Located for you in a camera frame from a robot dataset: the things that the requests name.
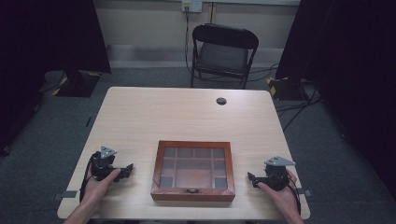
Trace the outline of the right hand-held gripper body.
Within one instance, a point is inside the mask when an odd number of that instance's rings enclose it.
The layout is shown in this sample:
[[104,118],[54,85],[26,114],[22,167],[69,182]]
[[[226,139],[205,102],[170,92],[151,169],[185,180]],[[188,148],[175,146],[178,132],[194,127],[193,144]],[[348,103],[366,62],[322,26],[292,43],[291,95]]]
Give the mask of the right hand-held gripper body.
[[294,161],[274,156],[265,161],[264,164],[264,171],[266,173],[264,183],[266,185],[275,191],[280,191],[289,184],[290,180],[287,166],[295,166],[296,163]]

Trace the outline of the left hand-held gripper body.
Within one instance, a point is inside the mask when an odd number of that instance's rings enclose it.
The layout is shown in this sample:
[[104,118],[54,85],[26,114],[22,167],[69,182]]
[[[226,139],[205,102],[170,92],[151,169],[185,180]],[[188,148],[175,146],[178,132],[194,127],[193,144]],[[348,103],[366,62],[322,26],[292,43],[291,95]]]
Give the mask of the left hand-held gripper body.
[[93,177],[101,181],[105,179],[113,170],[113,161],[117,151],[109,147],[101,146],[99,151],[96,151],[91,156],[91,168]]

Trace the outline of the person's left hand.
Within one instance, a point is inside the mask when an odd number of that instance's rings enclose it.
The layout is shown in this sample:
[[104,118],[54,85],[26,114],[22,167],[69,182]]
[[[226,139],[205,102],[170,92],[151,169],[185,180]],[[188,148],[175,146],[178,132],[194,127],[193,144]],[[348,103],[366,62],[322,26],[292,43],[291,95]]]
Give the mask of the person's left hand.
[[107,190],[119,173],[120,168],[112,171],[105,179],[101,181],[97,181],[93,178],[89,179],[84,190],[84,196],[81,203],[91,207],[98,205],[105,197]]

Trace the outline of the person's right hand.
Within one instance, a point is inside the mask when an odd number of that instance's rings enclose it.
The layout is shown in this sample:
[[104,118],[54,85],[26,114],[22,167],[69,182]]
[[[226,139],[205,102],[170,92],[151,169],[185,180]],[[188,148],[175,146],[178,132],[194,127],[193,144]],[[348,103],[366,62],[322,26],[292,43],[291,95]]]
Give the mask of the person's right hand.
[[291,212],[298,213],[300,215],[297,195],[295,187],[293,186],[293,183],[297,181],[297,178],[291,171],[288,171],[288,174],[290,184],[280,191],[275,191],[265,184],[260,184],[259,187],[263,192],[267,193],[271,197],[276,208],[283,216],[285,213]]

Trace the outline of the wooden box with glass lid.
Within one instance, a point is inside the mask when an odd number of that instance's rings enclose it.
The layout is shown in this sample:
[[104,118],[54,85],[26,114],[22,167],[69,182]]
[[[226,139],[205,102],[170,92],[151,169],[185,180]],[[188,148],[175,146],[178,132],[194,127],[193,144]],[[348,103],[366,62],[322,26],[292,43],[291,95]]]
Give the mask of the wooden box with glass lid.
[[232,202],[231,143],[161,140],[150,194],[154,201]]

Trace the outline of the black stand base yellow stripes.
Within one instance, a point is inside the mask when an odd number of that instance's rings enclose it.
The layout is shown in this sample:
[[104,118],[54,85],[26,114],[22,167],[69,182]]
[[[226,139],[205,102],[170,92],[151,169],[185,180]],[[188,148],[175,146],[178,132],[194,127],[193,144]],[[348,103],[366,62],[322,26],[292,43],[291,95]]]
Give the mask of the black stand base yellow stripes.
[[308,96],[301,82],[294,82],[288,77],[266,79],[271,95],[279,101],[307,101]]
[[89,98],[101,75],[95,72],[79,70],[65,70],[64,77],[52,93],[58,97],[85,97]]

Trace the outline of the black curtain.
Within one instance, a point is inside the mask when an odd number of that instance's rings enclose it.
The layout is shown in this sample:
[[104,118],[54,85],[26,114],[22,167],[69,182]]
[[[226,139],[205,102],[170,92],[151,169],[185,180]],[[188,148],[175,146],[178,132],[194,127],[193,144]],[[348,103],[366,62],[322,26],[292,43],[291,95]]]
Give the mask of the black curtain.
[[276,78],[318,83],[396,200],[396,0],[300,0]]
[[0,0],[0,156],[42,99],[49,71],[110,73],[93,0]]

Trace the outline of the black folding chair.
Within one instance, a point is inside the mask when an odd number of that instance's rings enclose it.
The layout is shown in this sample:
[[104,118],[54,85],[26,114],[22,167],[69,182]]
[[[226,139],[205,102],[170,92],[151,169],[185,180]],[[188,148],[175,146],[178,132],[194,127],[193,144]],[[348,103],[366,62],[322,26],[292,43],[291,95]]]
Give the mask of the black folding chair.
[[240,80],[244,89],[250,68],[259,46],[258,37],[251,31],[215,23],[204,23],[192,31],[193,54],[191,87],[195,73]]

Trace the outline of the white wall socket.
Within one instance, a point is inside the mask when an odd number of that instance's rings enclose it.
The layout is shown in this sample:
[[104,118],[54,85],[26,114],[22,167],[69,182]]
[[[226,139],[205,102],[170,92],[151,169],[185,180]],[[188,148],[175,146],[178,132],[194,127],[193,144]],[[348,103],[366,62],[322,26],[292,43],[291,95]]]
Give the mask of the white wall socket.
[[201,13],[203,11],[203,2],[201,0],[182,0],[181,10],[183,12]]

